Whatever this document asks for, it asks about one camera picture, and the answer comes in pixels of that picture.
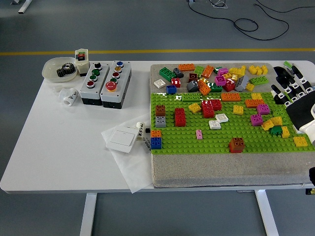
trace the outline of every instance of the white paper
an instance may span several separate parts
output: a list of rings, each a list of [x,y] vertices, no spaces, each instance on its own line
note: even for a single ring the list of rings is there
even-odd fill
[[[147,113],[143,116],[122,123],[119,126],[135,128],[138,122],[143,122],[147,128],[150,128],[150,114]],[[113,131],[114,128],[111,128],[102,132],[105,142],[109,140]],[[130,153],[110,150],[132,193],[135,193],[153,183],[151,151],[148,146],[150,146],[148,142],[145,143],[144,140],[137,140]]]

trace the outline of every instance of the control box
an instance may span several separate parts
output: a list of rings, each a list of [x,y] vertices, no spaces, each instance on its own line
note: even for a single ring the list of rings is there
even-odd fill
[[[103,107],[121,109],[131,78],[129,61],[113,61],[105,80],[100,98]]]
[[[92,63],[80,89],[82,101],[86,105],[101,106],[100,92],[109,72],[109,65]]]

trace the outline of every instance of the green baseplate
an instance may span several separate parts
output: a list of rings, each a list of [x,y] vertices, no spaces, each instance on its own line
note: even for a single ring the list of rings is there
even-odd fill
[[[200,100],[221,99],[221,93],[209,93]],[[264,102],[268,104],[271,113],[264,115],[263,120],[267,121],[271,117],[282,117],[283,126],[287,126],[290,137],[287,139],[281,136],[270,134],[264,131],[261,126],[252,126],[251,115],[257,114],[256,108],[246,108],[245,99],[251,99],[251,93],[239,93],[240,102],[221,102],[222,110],[215,111],[215,114],[226,114],[228,122],[221,123],[220,130],[211,130],[209,120],[215,118],[203,118],[202,112],[193,114],[188,106],[194,102],[182,102],[182,94],[151,93],[151,129],[161,130],[162,149],[151,150],[152,154],[206,154],[206,153],[229,153],[228,144],[232,138],[243,138],[245,149],[243,153],[261,152],[301,152],[315,151],[309,138],[305,134],[295,134],[292,122],[286,113],[284,105],[277,105],[269,92],[260,93]],[[166,128],[155,128],[155,106],[165,105]],[[242,116],[233,114],[233,106],[244,107]],[[184,108],[186,115],[186,126],[175,127],[174,109]],[[196,139],[196,130],[202,130],[202,140]],[[305,137],[308,146],[296,147],[293,137]]]

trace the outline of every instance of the white bowl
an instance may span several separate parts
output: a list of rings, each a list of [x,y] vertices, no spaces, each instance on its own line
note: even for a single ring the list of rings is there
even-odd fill
[[[59,77],[57,70],[61,69],[62,65],[66,63],[72,63],[75,67],[75,71],[72,74]],[[52,58],[45,63],[41,74],[45,79],[51,82],[65,82],[72,80],[77,75],[77,72],[78,67],[75,65],[75,58]]]

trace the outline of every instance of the black cable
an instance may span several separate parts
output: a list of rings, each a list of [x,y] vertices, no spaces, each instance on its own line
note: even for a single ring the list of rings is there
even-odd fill
[[[265,6],[264,4],[262,4],[260,1],[258,1],[258,0],[256,0],[260,5],[262,5],[262,6],[264,6],[264,7],[266,7],[266,8],[268,8],[269,10],[272,10],[272,11],[275,11],[275,12],[278,12],[278,13],[287,13],[287,12],[290,12],[290,11],[293,11],[293,10],[296,10],[296,9],[299,9],[299,8],[312,8],[312,7],[315,7],[315,6],[301,6],[301,7],[296,7],[296,8],[294,8],[294,9],[291,9],[291,10],[289,10],[289,11],[276,11],[276,10],[274,10],[274,9],[271,9],[271,8],[269,8],[269,7],[267,7],[267,6]]]
[[[284,34],[289,30],[289,27],[290,27],[289,24],[288,24],[288,22],[283,21],[283,20],[280,20],[280,19],[277,19],[277,18],[274,18],[274,17],[268,15],[267,12],[265,12],[265,10],[262,9],[261,6],[259,6],[259,8],[260,8],[267,16],[269,16],[270,18],[272,18],[272,19],[274,19],[274,20],[277,20],[277,21],[281,21],[281,22],[286,23],[287,29],[286,29],[282,34],[280,34],[280,35],[278,35],[277,37],[274,37],[274,38],[268,38],[268,39],[256,38],[256,37],[252,37],[252,36],[250,36],[250,35],[248,35],[248,34],[245,33],[245,32],[254,32],[254,31],[258,30],[258,28],[259,28],[259,25],[258,25],[255,21],[253,21],[253,20],[251,20],[251,19],[248,19],[248,18],[239,18],[239,19],[237,19],[236,21],[233,21],[233,20],[231,20],[231,19],[229,19],[229,18],[212,17],[212,16],[205,15],[205,14],[203,14],[203,13],[201,13],[201,12],[195,11],[194,9],[192,9],[192,7],[190,6],[190,3],[189,3],[189,2],[188,2],[188,6],[189,6],[189,8],[190,8],[193,12],[198,13],[198,14],[200,14],[200,15],[202,15],[202,16],[209,17],[209,18],[211,18],[211,19],[218,19],[218,20],[231,21],[231,22],[233,23],[233,26],[235,27],[235,29],[237,29],[239,32],[241,32],[242,34],[246,35],[246,36],[249,37],[249,38],[256,39],[256,40],[259,40],[259,41],[269,41],[269,40],[273,40],[273,39],[279,38],[279,37],[281,37],[282,35],[284,35]],[[245,30],[245,29],[243,29],[243,28],[241,28],[241,27],[239,27],[239,26],[237,25],[237,22],[238,22],[238,21],[250,21],[250,22],[252,22],[253,24],[256,25],[256,28],[253,29],[253,30]]]

